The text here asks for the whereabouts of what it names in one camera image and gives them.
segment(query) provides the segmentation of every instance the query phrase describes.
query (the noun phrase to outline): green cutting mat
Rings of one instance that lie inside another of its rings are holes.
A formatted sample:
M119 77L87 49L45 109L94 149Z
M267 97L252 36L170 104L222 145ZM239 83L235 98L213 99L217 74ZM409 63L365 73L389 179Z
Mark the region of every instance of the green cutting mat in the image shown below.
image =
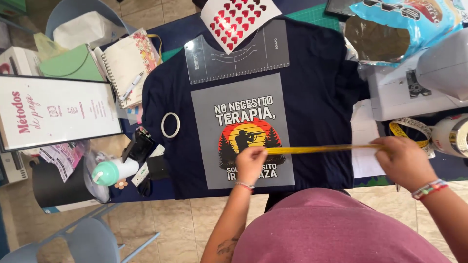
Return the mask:
M315 7L291 13L286 16L297 21L308 22L314 25L323 26L339 31L338 19L334 16L324 14L325 6L326 4L321 4ZM170 59L181 49L182 47L164 52L162 54L162 61Z

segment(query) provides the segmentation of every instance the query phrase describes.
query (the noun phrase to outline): maroon shirt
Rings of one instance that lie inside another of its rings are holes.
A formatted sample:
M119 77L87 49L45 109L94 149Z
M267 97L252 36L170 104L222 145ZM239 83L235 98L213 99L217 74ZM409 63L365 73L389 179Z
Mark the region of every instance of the maroon shirt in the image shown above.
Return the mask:
M405 224L341 192L302 190L245 229L233 263L449 263Z

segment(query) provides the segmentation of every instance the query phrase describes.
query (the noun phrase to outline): green envelope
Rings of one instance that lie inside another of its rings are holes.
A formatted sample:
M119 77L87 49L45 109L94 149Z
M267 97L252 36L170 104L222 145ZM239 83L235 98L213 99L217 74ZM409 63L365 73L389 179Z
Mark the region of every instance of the green envelope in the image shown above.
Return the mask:
M44 77L103 81L86 44L42 62L39 68Z

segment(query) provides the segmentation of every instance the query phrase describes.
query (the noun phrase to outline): pine tree silhouette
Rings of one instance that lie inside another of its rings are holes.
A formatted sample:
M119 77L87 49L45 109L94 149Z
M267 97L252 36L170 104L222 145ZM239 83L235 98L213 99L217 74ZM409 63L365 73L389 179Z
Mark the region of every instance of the pine tree silhouette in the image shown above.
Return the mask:
M268 130L268 135L265 136L265 140L263 141L263 146L266 148L272 147L281 147L281 143L279 142L279 136L276 131L270 126ZM265 164L275 163L276 165L280 165L286 162L286 158L282 155L268 155L266 158Z
M219 167L226 170L228 167L235 166L235 159L237 153L234 150L234 146L230 141L226 139L224 134L221 134L221 139L219 140Z

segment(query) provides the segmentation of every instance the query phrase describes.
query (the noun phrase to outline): white sewing machine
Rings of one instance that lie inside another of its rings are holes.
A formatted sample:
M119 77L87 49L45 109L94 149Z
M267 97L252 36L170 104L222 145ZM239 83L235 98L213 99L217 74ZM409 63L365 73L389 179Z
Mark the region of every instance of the white sewing machine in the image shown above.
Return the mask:
M378 121L467 107L468 29L420 51L397 68L371 66L367 79Z

